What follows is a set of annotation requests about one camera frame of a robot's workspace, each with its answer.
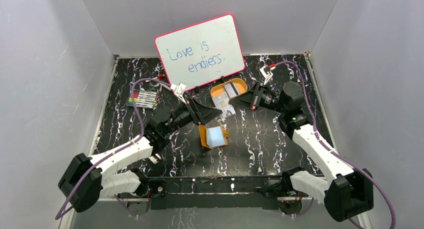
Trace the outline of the silver VIP card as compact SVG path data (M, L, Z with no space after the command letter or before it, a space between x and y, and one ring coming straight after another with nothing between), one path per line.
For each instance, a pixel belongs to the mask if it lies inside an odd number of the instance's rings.
M222 111L222 114L220 115L222 120L225 120L226 118L236 114L234 107L229 104L229 100L230 98L225 92L212 98L215 107Z

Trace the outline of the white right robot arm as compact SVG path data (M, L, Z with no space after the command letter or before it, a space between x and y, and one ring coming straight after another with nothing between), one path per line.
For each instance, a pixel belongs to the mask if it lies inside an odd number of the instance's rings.
M337 158L330 145L314 130L303 110L306 103L300 84L289 81L275 96L266 86L256 83L249 91L229 100L233 106L256 110L263 107L278 112L281 130L300 146L315 162L324 179L298 166L282 173L281 188L288 196L302 192L324 204L328 214L343 222L374 207L374 187L371 174L361 174Z

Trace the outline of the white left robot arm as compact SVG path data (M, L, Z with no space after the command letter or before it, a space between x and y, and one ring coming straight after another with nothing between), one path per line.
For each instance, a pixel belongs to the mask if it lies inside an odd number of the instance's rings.
M139 169L121 169L149 159L153 164L162 160L161 151L170 143L170 135L188 124L206 125L222 114L222 110L201 105L193 98L176 110L153 115L143 127L143 134L100 154L73 157L58 188L78 212L91 208L99 199L129 193L144 197L149 183Z

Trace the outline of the orange leather card holder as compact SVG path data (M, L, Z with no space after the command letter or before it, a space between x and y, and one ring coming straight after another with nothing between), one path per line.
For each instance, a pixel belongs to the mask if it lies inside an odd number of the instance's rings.
M229 144L230 133L223 126L206 127L199 125L200 144L207 149L225 147Z

